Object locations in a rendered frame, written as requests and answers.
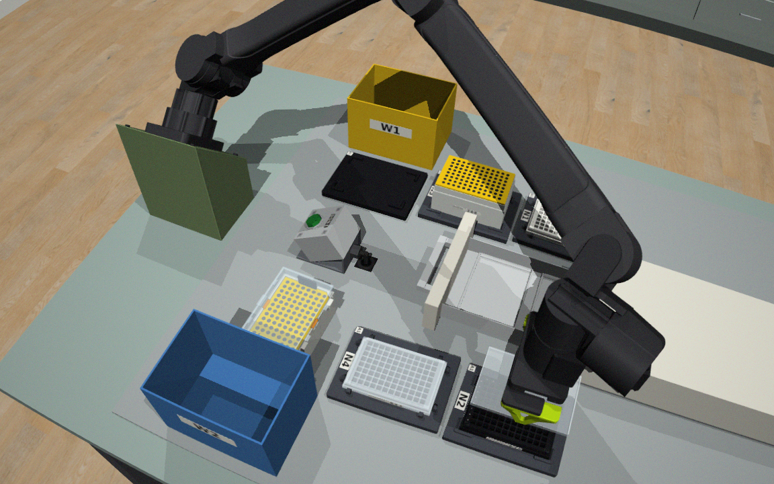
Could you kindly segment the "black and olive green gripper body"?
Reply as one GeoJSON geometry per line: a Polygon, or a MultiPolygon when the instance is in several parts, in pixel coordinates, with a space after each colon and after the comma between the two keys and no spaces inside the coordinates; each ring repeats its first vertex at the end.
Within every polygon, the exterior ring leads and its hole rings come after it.
{"type": "Polygon", "coordinates": [[[572,350],[551,348],[535,332],[537,313],[536,311],[529,312],[524,335],[514,356],[512,370],[503,393],[503,405],[540,416],[546,400],[531,395],[531,393],[547,397],[547,401],[559,405],[563,404],[568,397],[568,386],[542,378],[552,356],[554,354],[571,354],[580,349],[582,344],[572,350]],[[525,391],[531,393],[524,393],[525,391]]]}

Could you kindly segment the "pale grey bench mat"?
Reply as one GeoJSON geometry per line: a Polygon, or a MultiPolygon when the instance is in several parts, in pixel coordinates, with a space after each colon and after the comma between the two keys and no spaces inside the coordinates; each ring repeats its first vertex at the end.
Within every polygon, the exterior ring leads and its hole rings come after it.
{"type": "MultiPolygon", "coordinates": [[[[449,155],[514,173],[522,195],[507,244],[473,239],[569,269],[572,261],[513,242],[533,190],[497,138],[452,126],[425,169],[348,147],[347,100],[338,97],[282,169],[175,317],[112,410],[170,443],[258,484],[774,484],[774,446],[580,384],[556,477],[443,440],[469,364],[489,346],[520,343],[440,316],[422,327],[417,290],[440,235],[458,229],[418,217],[449,155]],[[406,220],[322,196],[348,151],[426,172],[406,220]],[[372,272],[297,259],[294,238],[314,209],[346,205],[372,272]],[[193,309],[242,328],[282,267],[334,285],[336,313],[311,361],[317,398],[277,476],[168,427],[140,390],[193,309]],[[356,327],[461,358],[438,433],[327,398],[356,327]]],[[[727,206],[582,163],[642,248],[642,260],[774,304],[774,223],[727,206]]]]}

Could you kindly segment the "yellow open-top bin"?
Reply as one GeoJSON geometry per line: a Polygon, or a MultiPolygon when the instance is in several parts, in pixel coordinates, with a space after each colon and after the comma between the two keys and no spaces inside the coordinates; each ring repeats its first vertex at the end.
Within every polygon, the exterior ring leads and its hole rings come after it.
{"type": "Polygon", "coordinates": [[[347,98],[348,147],[433,169],[452,131],[457,85],[372,65],[347,98]]]}

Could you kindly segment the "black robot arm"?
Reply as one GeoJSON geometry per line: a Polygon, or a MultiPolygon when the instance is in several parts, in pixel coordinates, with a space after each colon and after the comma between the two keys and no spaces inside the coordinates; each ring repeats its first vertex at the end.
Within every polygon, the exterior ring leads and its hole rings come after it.
{"type": "MultiPolygon", "coordinates": [[[[283,0],[221,34],[190,36],[175,59],[180,89],[162,126],[147,122],[145,132],[223,151],[212,140],[218,100],[244,92],[266,59],[379,1],[283,0]]],[[[554,354],[542,378],[572,388],[589,366],[623,397],[638,391],[666,342],[612,292],[641,268],[635,235],[458,0],[391,1],[469,96],[573,260],[567,278],[547,288],[535,332],[557,350],[582,346],[554,354]]]]}

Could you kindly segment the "white multi-well plate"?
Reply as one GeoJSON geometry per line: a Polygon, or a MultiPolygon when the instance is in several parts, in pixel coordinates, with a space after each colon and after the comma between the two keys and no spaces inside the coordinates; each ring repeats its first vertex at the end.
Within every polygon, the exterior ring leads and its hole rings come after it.
{"type": "Polygon", "coordinates": [[[430,416],[446,365],[432,356],[363,337],[342,388],[430,416]]]}

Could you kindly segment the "blue open-top bin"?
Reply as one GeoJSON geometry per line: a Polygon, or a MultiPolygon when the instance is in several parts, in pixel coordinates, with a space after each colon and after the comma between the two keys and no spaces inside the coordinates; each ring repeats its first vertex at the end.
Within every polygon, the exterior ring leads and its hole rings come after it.
{"type": "Polygon", "coordinates": [[[318,396],[310,354],[195,309],[140,390],[168,427],[273,476],[318,396]]]}

